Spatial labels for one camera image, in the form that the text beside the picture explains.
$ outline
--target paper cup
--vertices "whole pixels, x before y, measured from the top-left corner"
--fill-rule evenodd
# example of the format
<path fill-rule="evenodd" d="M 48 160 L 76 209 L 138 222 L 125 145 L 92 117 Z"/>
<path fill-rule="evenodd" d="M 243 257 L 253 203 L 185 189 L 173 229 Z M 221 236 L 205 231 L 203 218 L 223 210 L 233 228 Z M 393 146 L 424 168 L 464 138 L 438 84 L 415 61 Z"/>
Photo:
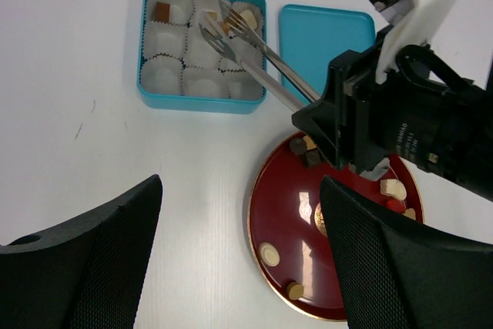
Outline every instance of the paper cup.
<path fill-rule="evenodd" d="M 182 85 L 185 96 L 230 97 L 223 74 L 214 69 L 186 68 L 182 74 Z"/>
<path fill-rule="evenodd" d="M 147 22 L 144 31 L 144 58 L 149 59 L 158 54 L 182 58 L 185 52 L 186 30 L 186 26 Z"/>
<path fill-rule="evenodd" d="M 143 65 L 140 71 L 140 85 L 152 94 L 179 96 L 182 94 L 181 75 L 180 60 L 160 55 Z"/>
<path fill-rule="evenodd" d="M 264 25 L 263 15 L 259 7 L 246 2 L 234 2 L 231 8 L 233 8 L 233 10 L 237 11 L 238 13 L 241 13 L 244 10 L 249 9 L 253 13 L 253 15 L 255 16 L 255 20 L 257 21 L 257 28 L 255 29 L 255 31 L 258 33 L 259 31 L 263 30 L 263 25 Z"/>
<path fill-rule="evenodd" d="M 202 37 L 198 27 L 191 27 L 186 34 L 183 61 L 187 67 L 218 69 L 221 56 Z"/>
<path fill-rule="evenodd" d="M 265 94 L 262 85 L 247 72 L 226 72 L 224 79 L 231 99 L 257 101 Z"/>
<path fill-rule="evenodd" d="M 231 2 L 227 0 L 221 0 L 228 5 L 231 5 Z M 202 12 L 215 12 L 217 14 L 217 21 L 223 21 L 223 17 L 221 16 L 221 9 L 219 7 L 219 0 L 192 0 L 193 2 L 193 16 L 190 21 L 191 26 L 199 26 L 199 17 Z"/>
<path fill-rule="evenodd" d="M 242 55 L 246 56 L 250 61 L 254 62 L 256 65 L 263 67 L 263 54 L 260 50 L 255 48 L 253 45 L 245 42 L 243 39 L 235 37 L 230 40 L 231 44 L 238 49 Z M 235 62 L 222 58 L 220 60 L 220 70 L 222 71 L 243 71 Z"/>
<path fill-rule="evenodd" d="M 192 18 L 192 0 L 147 0 L 146 21 L 153 21 L 154 8 L 156 7 L 157 2 L 170 5 L 169 23 L 172 25 L 186 25 Z"/>

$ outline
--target red plate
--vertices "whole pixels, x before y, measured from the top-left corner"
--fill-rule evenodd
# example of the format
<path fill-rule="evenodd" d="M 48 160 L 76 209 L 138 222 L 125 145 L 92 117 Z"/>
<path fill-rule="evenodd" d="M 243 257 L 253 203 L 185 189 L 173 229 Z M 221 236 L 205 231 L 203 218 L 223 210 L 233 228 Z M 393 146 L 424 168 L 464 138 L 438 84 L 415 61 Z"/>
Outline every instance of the red plate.
<path fill-rule="evenodd" d="M 297 136 L 304 135 L 298 133 L 282 142 L 257 177 L 247 217 L 250 246 L 267 283 L 292 308 L 319 319 L 346 320 L 330 244 L 317 228 L 320 182 L 330 175 L 382 206 L 389 198 L 380 194 L 379 182 L 349 169 L 337 171 L 327 163 L 305 169 L 301 157 L 289 148 Z M 411 173 L 398 156 L 391 156 L 390 161 L 391 170 L 384 179 L 399 179 L 405 185 L 405 206 L 414 209 L 422 223 L 421 199 Z M 272 244 L 279 252 L 277 266 L 262 261 L 262 243 Z M 286 293 L 294 281 L 304 286 L 299 300 L 289 300 Z"/>

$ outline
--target table surface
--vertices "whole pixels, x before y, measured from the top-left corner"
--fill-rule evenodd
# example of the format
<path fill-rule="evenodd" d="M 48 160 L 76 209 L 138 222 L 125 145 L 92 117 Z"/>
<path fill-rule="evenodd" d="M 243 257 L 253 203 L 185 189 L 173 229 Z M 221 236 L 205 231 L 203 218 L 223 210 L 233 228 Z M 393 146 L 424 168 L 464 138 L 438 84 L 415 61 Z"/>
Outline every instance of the table surface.
<path fill-rule="evenodd" d="M 287 3 L 361 10 L 384 25 L 366 0 L 267 0 L 270 45 Z M 256 171 L 295 131 L 287 108 L 272 95 L 248 116 L 146 107 L 135 85 L 142 0 L 0 5 L 1 244 L 158 173 L 163 208 L 137 328 L 347 327 L 283 303 L 260 276 L 243 232 Z M 483 86 L 492 24 L 491 0 L 459 0 L 434 50 Z M 427 224 L 493 243 L 489 202 L 411 170 Z"/>

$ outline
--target metal tongs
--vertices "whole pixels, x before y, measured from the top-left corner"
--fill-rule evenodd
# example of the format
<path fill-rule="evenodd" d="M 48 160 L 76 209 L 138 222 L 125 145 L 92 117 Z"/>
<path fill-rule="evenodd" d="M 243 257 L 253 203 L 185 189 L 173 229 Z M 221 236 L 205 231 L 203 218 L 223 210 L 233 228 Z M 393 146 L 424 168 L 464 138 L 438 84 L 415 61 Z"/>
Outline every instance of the metal tongs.
<path fill-rule="evenodd" d="M 259 37 L 251 27 L 245 22 L 243 17 L 231 7 L 220 1 L 220 9 L 224 20 L 232 26 L 233 33 L 241 39 L 249 42 L 257 47 L 266 58 L 283 74 L 309 101 L 318 100 L 320 96 L 314 89 L 307 84 L 301 77 L 286 64 L 278 54 L 275 53 L 263 40 Z M 208 13 L 203 12 L 200 15 L 200 32 L 204 39 L 216 50 L 222 57 L 234 61 L 237 65 L 247 71 L 252 77 L 258 81 L 264 88 L 273 93 L 284 105 L 290 108 L 293 112 L 297 112 L 305 104 L 296 96 L 291 94 L 284 86 L 279 84 L 272 76 L 266 73 L 261 67 L 252 62 L 248 57 L 243 55 L 230 42 L 229 37 L 223 31 L 219 23 Z"/>

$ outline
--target blue tray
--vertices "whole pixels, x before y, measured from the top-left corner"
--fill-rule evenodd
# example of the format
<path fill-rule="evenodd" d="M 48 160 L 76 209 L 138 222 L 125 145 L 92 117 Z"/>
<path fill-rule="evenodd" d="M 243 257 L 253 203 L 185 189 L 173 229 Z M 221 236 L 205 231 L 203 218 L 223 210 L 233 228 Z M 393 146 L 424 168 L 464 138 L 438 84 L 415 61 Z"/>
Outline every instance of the blue tray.
<path fill-rule="evenodd" d="M 139 72 L 144 62 L 143 51 L 143 34 L 146 27 L 146 19 L 144 11 L 146 8 L 146 1 L 143 0 L 142 10 L 142 22 L 140 28 L 140 53 L 139 53 Z M 264 27 L 263 27 L 263 39 L 267 40 L 267 14 L 265 0 L 229 0 L 231 2 L 248 2 L 259 7 L 263 13 Z M 137 88 L 140 91 L 142 99 L 146 105 L 153 108 L 161 109 L 182 109 L 188 111 L 203 111 L 203 112 L 228 112 L 228 113 L 252 113 L 259 104 L 265 99 L 266 92 L 264 90 L 263 96 L 257 101 L 246 100 L 233 100 L 233 99 L 214 99 L 203 98 L 194 96 L 167 96 L 163 94 L 152 94 L 145 91 L 140 85 L 139 81 L 140 73 L 137 74 Z"/>
<path fill-rule="evenodd" d="M 281 57 L 319 94 L 327 83 L 329 62 L 352 49 L 363 52 L 375 43 L 375 25 L 366 13 L 286 5 L 279 15 Z M 308 101 L 285 78 L 282 83 Z"/>

